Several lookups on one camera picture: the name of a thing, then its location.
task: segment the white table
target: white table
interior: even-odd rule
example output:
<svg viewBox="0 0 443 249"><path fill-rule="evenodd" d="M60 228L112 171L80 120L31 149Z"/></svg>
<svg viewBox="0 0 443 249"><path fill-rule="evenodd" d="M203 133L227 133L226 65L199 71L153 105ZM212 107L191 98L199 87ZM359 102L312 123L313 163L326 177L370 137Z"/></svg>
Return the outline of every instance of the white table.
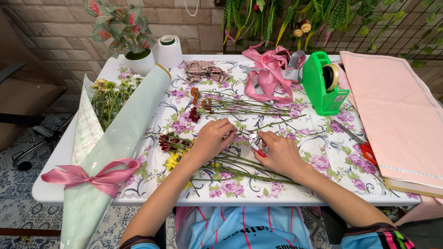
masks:
<svg viewBox="0 0 443 249"><path fill-rule="evenodd" d="M331 61L340 60L339 55L330 55ZM221 54L186 54L183 55L184 60L205 60L205 61L217 61L217 60L248 60L243 55L221 55ZM119 60L110 58L106 62L103 70L98 75L98 78L109 78L109 72L119 68ZM35 200L51 205L61 206L63 205L64 185L57 185L46 183L42 181L41 175L49 172L51 169L56 168L56 165L69 165L71 164L72 146L74 142L75 124L77 115L73 118L73 122L70 123L66 129L63 137L60 139L57 147L50 156L48 162L44 166L42 172L37 178L32 188L32 196ZM364 200L375 206L410 206L421 202L421 199L413 198L399 198L389 195L370 195L370 194L358 194ZM220 199L216 198L183 198L179 199L177 206L327 206L327 204L317 196L312 198L263 198L257 201L245 202L243 198L230 198L227 202L225 199L220 202ZM123 196L122 198L115 198L113 206L141 206L146 201L145 198L135 196Z"/></svg>

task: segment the green tape dispenser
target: green tape dispenser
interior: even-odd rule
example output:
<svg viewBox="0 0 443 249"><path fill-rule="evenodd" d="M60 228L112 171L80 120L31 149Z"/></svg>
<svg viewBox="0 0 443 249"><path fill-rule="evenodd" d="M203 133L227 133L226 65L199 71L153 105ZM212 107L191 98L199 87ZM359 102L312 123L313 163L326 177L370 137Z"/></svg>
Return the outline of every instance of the green tape dispenser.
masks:
<svg viewBox="0 0 443 249"><path fill-rule="evenodd" d="M349 94L338 89L338 68L322 51L312 53L303 65L302 84L319 116L337 115Z"/></svg>

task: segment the white pot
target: white pot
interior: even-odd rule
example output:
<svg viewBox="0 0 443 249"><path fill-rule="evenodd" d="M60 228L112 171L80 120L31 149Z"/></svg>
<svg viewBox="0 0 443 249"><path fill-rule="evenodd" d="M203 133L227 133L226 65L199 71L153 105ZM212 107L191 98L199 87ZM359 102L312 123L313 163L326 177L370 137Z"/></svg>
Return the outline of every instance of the white pot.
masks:
<svg viewBox="0 0 443 249"><path fill-rule="evenodd" d="M142 76L146 76L149 71L151 71L151 69L155 66L154 53L152 52L152 50L148 56L140 60L127 59L126 54L128 54L129 52L130 50L127 50L124 54L124 66L127 68L131 67L136 73L141 74Z"/></svg>

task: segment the hand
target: hand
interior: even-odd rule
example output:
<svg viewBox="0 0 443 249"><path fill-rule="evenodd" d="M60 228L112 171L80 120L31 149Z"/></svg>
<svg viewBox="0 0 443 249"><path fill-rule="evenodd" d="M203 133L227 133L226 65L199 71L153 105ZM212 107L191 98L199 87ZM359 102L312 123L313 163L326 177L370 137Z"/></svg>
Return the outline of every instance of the hand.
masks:
<svg viewBox="0 0 443 249"><path fill-rule="evenodd" d="M211 120L200 130L188 153L192 155L192 160L196 160L200 167L222 152L234 139L235 133L237 133L237 128L227 118L217 121Z"/></svg>
<svg viewBox="0 0 443 249"><path fill-rule="evenodd" d="M316 171L302 160L297 142L294 140L280 137L271 131L258 131L257 133L263 139L263 147L268 146L268 156L262 157L255 150L251 150L255 159L265 167L288 176L302 185L304 185L303 180L306 178L306 174Z"/></svg>

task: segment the scissors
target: scissors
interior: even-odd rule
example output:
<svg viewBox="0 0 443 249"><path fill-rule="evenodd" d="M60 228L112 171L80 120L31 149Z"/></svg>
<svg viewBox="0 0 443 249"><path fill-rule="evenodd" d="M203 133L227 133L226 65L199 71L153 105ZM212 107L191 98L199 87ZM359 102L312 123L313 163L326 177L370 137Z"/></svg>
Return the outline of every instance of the scissors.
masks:
<svg viewBox="0 0 443 249"><path fill-rule="evenodd" d="M352 131L348 130L344 125L338 123L337 121L335 122L360 145L363 157L366 158L366 160L368 160L369 162L372 162L372 164L374 164L375 166L378 166L371 145L368 142L363 142L354 133L352 133Z"/></svg>
<svg viewBox="0 0 443 249"><path fill-rule="evenodd" d="M243 130L240 130L239 132L248 138L249 144L260 156L267 157L266 154L257 146L257 144L259 144L260 141L262 140L262 138L257 133L252 133L252 134L249 132L246 133Z"/></svg>

